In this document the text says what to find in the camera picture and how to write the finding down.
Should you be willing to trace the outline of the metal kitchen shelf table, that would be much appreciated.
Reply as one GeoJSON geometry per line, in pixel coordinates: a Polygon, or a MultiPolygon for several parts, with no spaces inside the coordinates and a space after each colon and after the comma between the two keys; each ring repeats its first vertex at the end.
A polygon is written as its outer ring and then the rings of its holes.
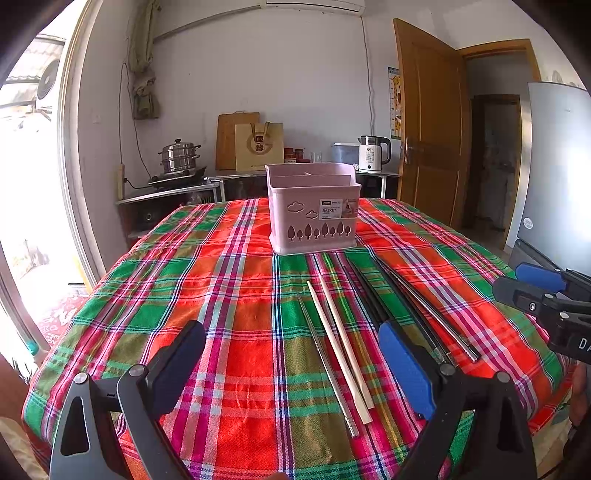
{"type": "Polygon", "coordinates": [[[169,190],[150,186],[134,187],[126,198],[116,202],[128,247],[152,230],[175,209],[205,203],[266,197],[263,171],[214,173],[197,184],[169,190]]]}

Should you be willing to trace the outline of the silver refrigerator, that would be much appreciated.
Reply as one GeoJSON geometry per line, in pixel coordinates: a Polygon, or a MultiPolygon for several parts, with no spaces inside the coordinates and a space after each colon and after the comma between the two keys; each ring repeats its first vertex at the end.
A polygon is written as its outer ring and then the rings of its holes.
{"type": "Polygon", "coordinates": [[[529,84],[531,166],[510,255],[522,262],[590,273],[590,95],[558,83],[529,84]]]}

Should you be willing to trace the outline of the steel tipped dark chopstick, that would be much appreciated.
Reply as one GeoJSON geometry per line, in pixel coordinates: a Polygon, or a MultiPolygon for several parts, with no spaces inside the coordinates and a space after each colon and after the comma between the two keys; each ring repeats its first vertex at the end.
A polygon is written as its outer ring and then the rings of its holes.
{"type": "Polygon", "coordinates": [[[452,322],[448,321],[444,315],[440,313],[430,300],[423,296],[403,276],[394,271],[394,269],[382,259],[377,258],[377,262],[384,267],[386,272],[393,277],[394,280],[408,292],[408,294],[414,297],[439,322],[473,363],[476,363],[481,359],[480,352],[463,336],[460,330],[452,322]]]}

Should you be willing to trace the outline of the light wooden chopstick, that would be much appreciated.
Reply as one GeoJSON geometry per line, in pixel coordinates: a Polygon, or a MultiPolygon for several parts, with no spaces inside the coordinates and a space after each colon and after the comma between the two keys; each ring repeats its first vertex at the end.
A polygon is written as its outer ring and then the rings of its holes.
{"type": "Polygon", "coordinates": [[[335,304],[335,300],[334,298],[332,298],[332,294],[331,292],[329,292],[328,284],[325,282],[324,278],[321,278],[321,284],[322,291],[324,291],[325,294],[325,299],[328,301],[329,309],[331,309],[332,317],[335,320],[335,325],[337,325],[337,328],[339,330],[339,336],[341,336],[342,345],[344,345],[346,355],[348,356],[349,365],[351,366],[353,375],[356,378],[356,384],[358,384],[358,388],[360,389],[361,394],[363,396],[363,401],[365,401],[365,404],[369,410],[373,409],[375,404],[372,395],[370,395],[369,387],[367,386],[367,383],[363,378],[363,373],[360,364],[358,360],[356,360],[356,354],[355,351],[353,351],[353,346],[351,342],[349,342],[349,337],[346,334],[345,324],[344,321],[342,321],[341,315],[339,315],[339,309],[337,307],[337,304],[335,304]]]}
{"type": "Polygon", "coordinates": [[[349,387],[349,392],[353,397],[353,405],[356,407],[356,412],[358,412],[363,425],[368,425],[370,422],[372,422],[372,417],[370,416],[369,409],[366,405],[365,397],[363,396],[355,377],[353,377],[353,373],[349,368],[348,360],[346,360],[346,355],[344,352],[342,352],[339,340],[335,337],[335,332],[332,330],[332,325],[329,323],[329,318],[325,313],[325,309],[322,306],[320,298],[318,298],[318,293],[315,292],[315,288],[312,286],[310,281],[307,282],[307,286],[311,293],[312,302],[315,304],[315,309],[318,311],[318,317],[321,319],[322,326],[324,326],[325,333],[327,333],[329,338],[329,343],[331,343],[332,350],[335,352],[335,357],[338,359],[339,367],[341,367],[342,374],[345,376],[346,384],[348,384],[349,387]]]}

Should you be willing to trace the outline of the white electric kettle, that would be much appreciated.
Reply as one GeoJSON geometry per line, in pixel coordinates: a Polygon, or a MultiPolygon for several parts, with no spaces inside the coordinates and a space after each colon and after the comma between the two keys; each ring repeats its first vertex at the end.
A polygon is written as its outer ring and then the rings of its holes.
{"type": "Polygon", "coordinates": [[[392,159],[391,140],[386,137],[362,135],[358,138],[359,170],[381,172],[392,159]]]}

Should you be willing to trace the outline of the brown wooden door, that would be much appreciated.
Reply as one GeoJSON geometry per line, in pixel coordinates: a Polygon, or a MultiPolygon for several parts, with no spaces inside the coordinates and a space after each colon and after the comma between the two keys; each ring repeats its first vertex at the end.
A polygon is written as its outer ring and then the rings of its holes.
{"type": "Polygon", "coordinates": [[[402,81],[398,198],[458,228],[471,146],[465,60],[426,31],[400,18],[393,24],[402,81]]]}

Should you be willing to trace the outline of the plaid red green tablecloth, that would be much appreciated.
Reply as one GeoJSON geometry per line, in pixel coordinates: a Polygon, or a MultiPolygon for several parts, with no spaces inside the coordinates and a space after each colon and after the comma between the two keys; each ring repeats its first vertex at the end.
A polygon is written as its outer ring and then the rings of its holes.
{"type": "Polygon", "coordinates": [[[381,256],[434,303],[480,352],[470,375],[513,378],[532,431],[565,400],[573,364],[551,352],[533,320],[494,301],[509,266],[452,228],[395,200],[363,200],[356,247],[278,256],[264,199],[182,207],[162,220],[101,279],[33,377],[25,429],[47,461],[74,376],[117,377],[146,362],[192,320],[204,354],[161,424],[197,479],[389,479],[422,422],[380,352],[348,277],[365,272],[406,332],[416,328],[370,265],[381,256]],[[350,438],[315,344],[322,335],[311,292],[339,308],[375,406],[350,438]]]}

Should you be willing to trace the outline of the clear plastic storage box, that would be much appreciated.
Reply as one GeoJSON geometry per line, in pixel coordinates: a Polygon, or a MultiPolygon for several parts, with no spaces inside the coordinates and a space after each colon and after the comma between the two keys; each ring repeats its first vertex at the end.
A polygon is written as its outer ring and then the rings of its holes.
{"type": "Polygon", "coordinates": [[[332,162],[358,165],[359,152],[359,143],[335,142],[331,147],[332,162]]]}

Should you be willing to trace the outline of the pink plastic utensil basket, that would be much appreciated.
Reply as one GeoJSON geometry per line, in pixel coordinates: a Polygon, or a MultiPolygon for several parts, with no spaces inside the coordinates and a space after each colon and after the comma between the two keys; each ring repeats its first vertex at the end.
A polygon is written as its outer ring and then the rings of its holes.
{"type": "Polygon", "coordinates": [[[361,185],[352,165],[270,164],[266,185],[274,253],[308,254],[356,246],[361,185]]]}

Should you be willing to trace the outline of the red jars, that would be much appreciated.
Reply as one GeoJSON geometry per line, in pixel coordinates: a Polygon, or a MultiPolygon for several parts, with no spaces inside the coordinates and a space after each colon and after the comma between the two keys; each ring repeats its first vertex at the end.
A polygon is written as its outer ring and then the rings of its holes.
{"type": "Polygon", "coordinates": [[[304,148],[286,147],[283,149],[283,162],[290,164],[309,163],[311,159],[305,155],[304,148]]]}

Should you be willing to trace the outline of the black induction cooker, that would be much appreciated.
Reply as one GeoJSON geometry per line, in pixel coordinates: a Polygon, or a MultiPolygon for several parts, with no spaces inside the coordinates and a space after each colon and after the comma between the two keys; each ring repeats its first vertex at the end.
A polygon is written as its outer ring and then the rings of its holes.
{"type": "Polygon", "coordinates": [[[169,172],[157,177],[152,177],[147,185],[156,190],[169,190],[197,185],[204,180],[205,171],[205,167],[199,167],[190,170],[169,172]]]}

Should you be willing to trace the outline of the stainless steel steamer pot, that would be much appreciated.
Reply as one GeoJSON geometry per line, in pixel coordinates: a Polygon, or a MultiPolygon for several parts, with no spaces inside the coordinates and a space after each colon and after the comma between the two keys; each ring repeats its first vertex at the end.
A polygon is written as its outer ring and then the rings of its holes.
{"type": "Polygon", "coordinates": [[[163,173],[172,174],[197,168],[200,148],[199,144],[184,142],[180,138],[164,146],[159,152],[163,173]]]}

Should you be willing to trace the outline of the tan paper gift bag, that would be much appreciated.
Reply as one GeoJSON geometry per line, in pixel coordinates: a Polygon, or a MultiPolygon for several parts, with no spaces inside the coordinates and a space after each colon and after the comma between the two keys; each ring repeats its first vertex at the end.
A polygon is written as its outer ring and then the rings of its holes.
{"type": "Polygon", "coordinates": [[[238,172],[263,170],[284,161],[283,123],[235,125],[235,167],[238,172]]]}

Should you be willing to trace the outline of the wooden cutting board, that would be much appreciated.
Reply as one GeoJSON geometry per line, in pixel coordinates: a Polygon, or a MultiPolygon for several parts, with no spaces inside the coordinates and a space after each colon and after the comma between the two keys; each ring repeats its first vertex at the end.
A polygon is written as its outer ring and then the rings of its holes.
{"type": "Polygon", "coordinates": [[[235,170],[235,125],[259,123],[259,112],[220,114],[217,121],[215,169],[235,170]]]}

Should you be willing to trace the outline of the white air conditioner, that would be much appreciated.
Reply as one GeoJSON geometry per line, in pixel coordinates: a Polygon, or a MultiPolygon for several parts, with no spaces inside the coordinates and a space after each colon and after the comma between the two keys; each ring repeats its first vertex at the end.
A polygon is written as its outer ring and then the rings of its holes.
{"type": "Polygon", "coordinates": [[[263,0],[263,8],[290,8],[296,10],[318,10],[325,13],[335,13],[362,16],[366,10],[365,1],[339,0],[263,0]]]}

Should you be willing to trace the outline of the wall poster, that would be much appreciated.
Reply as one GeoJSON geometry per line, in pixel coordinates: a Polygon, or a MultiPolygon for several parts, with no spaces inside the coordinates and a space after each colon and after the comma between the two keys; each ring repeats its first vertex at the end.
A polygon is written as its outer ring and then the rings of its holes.
{"type": "Polygon", "coordinates": [[[395,67],[388,67],[390,103],[391,103],[391,137],[401,140],[403,130],[402,78],[395,67]]]}

